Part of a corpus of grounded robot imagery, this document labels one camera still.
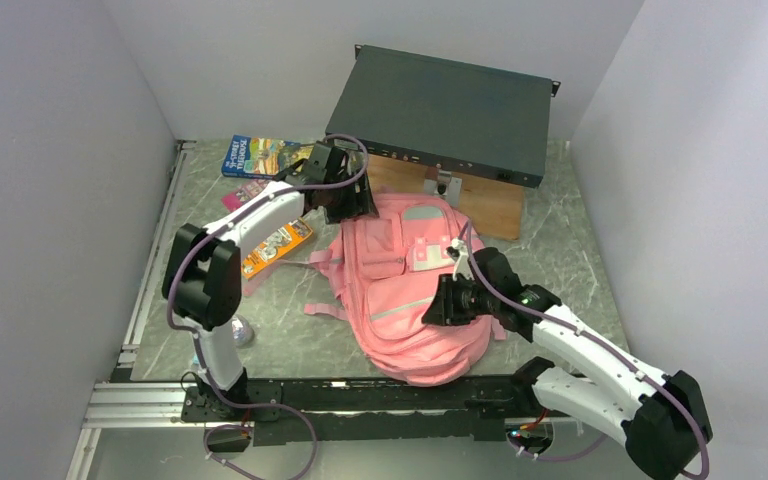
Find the pink student backpack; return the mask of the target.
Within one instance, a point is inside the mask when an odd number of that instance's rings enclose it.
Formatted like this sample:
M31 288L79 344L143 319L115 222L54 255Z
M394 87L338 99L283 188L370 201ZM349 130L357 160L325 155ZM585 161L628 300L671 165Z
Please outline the pink student backpack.
M309 303L304 312L347 322L370 362L393 379L419 387L449 383L466 374L492 341L507 337L489 315L465 326L422 321L439 276L454 269L446 250L468 218L428 194L373 199L378 216L342 222L326 249L302 261L327 278L339 302Z

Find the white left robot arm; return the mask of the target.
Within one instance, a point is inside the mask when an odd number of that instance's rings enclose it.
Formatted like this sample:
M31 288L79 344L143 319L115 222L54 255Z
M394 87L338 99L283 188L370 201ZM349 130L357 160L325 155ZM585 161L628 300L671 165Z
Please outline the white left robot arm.
M231 325L242 299L243 256L312 210L323 210L331 222L375 213L369 163L359 139L328 135L242 207L204 227L186 223L176 231L162 284L166 322L191 336L196 375L211 389L207 404L221 419L239 417L250 404Z

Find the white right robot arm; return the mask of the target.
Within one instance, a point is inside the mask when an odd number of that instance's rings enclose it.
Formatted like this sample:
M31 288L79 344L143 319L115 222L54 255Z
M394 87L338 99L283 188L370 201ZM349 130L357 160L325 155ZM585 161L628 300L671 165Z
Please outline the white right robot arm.
M713 432L694 377L682 370L668 374L619 349L557 295L523 284L498 249L472 252L455 240L446 253L454 268L440 275L424 323L466 326L489 315L579 372L532 358L511 377L517 411L534 415L545 408L582 421L622 445L652 479L709 476Z

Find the orange book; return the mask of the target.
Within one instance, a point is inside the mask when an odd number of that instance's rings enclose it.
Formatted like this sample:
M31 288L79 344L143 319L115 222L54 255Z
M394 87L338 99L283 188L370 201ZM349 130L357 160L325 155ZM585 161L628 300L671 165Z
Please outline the orange book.
M246 280L252 279L303 245L313 235L314 230L302 219L285 224L267 237L242 261L243 277Z

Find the blue treehouse book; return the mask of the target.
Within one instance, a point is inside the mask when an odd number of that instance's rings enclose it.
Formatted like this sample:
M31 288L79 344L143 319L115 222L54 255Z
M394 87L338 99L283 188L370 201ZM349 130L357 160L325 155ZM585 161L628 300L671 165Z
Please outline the blue treehouse book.
M221 164L224 177L269 179L295 162L308 158L312 144L276 138L234 135Z

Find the wooden support block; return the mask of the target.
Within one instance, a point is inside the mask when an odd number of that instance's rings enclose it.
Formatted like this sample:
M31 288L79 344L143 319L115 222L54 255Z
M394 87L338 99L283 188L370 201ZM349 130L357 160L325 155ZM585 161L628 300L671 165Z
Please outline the wooden support block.
M425 192L426 181L437 179L437 169L417 163L372 155L368 177L373 191ZM525 210L525 188L453 172L451 181L460 182L454 206L469 216L479 234L514 241L521 233Z

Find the pink sticker card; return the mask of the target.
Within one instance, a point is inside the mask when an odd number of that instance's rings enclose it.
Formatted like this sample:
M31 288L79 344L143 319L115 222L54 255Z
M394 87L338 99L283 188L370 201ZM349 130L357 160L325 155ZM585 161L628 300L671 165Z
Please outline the pink sticker card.
M257 197L268 185L267 179L245 179L240 186L221 198L228 212L234 212Z

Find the dark green rack device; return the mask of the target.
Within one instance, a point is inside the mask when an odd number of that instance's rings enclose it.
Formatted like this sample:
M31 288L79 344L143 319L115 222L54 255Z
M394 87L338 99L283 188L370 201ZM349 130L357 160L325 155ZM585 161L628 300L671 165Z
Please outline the dark green rack device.
M359 45L325 131L375 155L536 189L558 88L544 77Z

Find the grey metal bracket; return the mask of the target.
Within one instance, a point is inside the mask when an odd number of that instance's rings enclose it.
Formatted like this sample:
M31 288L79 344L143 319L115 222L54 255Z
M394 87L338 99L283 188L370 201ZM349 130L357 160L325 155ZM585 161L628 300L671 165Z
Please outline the grey metal bracket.
M462 179L451 171L429 167L425 173L423 191L446 200L450 205L459 204Z

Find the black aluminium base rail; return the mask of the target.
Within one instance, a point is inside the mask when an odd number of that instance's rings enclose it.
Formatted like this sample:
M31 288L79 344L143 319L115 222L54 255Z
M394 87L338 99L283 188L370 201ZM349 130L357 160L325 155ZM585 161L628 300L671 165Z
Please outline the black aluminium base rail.
M85 429L251 429L256 446L326 441L466 437L495 442L529 425L540 433L567 421L505 375L467 376L420 388L383 378L252 379L252 406L231 407L185 379L104 382L90 397Z

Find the silver side rail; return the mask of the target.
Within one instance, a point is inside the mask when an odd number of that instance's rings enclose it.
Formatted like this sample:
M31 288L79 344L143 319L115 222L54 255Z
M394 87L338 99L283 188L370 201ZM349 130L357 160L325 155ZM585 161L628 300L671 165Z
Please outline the silver side rail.
M176 158L169 171L169 184L154 230L151 247L137 293L130 320L117 358L116 369L132 368L137 359L139 346L153 304L155 289L162 277L160 265L166 251L164 239L170 232L180 195L186 182L190 163L188 156L197 145L196 140L177 140Z

